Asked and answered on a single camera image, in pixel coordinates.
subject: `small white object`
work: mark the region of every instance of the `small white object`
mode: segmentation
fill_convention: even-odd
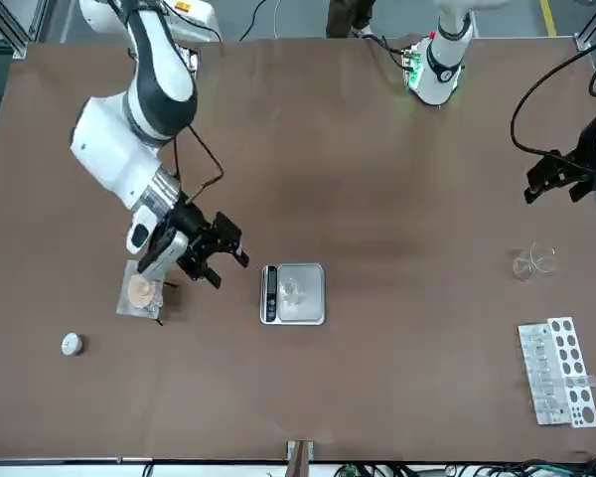
[[[81,351],[81,338],[77,333],[68,333],[62,340],[62,353],[75,356]]]

